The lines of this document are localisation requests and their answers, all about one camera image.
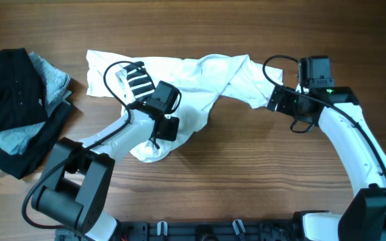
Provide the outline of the white polo shirt black print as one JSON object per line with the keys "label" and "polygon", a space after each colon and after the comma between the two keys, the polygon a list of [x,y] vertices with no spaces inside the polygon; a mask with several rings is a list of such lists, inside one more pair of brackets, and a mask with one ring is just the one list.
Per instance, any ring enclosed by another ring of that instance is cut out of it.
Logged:
{"label": "white polo shirt black print", "polygon": [[276,84],[282,84],[283,71],[263,67],[248,55],[211,54],[200,59],[169,57],[130,58],[120,54],[88,50],[87,95],[118,96],[129,104],[144,97],[159,81],[175,86],[182,95],[174,116],[180,119],[174,142],[143,142],[131,150],[138,160],[151,163],[183,145],[208,122],[219,96],[248,103],[251,108],[267,106]]}

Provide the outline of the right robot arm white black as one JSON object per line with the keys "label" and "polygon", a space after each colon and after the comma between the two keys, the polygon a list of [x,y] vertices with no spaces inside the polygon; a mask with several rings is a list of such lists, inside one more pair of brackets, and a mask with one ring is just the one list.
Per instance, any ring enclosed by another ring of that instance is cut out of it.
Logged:
{"label": "right robot arm white black", "polygon": [[350,179],[354,198],[342,215],[297,212],[298,240],[386,240],[386,154],[366,124],[354,92],[335,86],[326,56],[291,59],[298,65],[297,88],[274,84],[267,105],[330,139]]}

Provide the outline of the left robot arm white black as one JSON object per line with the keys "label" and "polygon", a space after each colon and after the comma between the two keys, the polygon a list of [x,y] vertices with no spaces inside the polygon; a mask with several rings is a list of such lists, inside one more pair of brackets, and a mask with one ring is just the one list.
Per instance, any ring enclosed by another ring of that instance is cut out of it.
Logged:
{"label": "left robot arm white black", "polygon": [[159,82],[145,98],[125,106],[126,114],[80,142],[60,139],[39,181],[25,199],[57,221],[56,240],[124,240],[120,221],[104,210],[115,163],[146,141],[173,141],[179,119],[172,113],[181,92]]}

